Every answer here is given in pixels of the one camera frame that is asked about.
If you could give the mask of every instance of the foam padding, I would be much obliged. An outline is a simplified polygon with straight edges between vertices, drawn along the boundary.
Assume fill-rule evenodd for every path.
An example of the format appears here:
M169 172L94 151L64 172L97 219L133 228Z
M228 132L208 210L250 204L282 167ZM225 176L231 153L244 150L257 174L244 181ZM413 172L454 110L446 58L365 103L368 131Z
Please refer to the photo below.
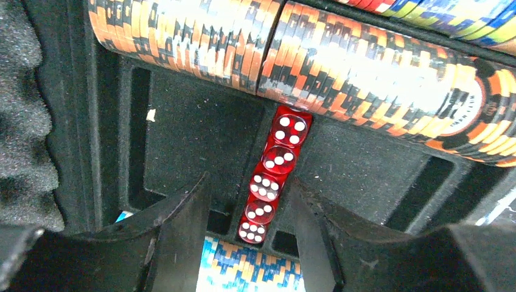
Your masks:
M0 223L64 228L46 150L51 116L38 93L38 39L19 1L0 0Z
M220 241L204 239L197 292L305 291L301 265Z

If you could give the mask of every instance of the multicolored poker chip stack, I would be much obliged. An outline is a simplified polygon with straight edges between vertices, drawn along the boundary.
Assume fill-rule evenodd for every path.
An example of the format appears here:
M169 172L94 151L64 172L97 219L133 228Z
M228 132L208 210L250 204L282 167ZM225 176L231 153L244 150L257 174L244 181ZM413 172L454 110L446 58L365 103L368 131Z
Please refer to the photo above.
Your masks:
M260 163L249 182L249 197L240 219L238 236L247 243L265 240L276 213L281 191L298 161L312 115L280 106L273 119Z
M516 1L334 0L516 55Z
M88 0L109 50L255 93L281 0Z
M258 95L476 161L513 166L514 72L288 2Z

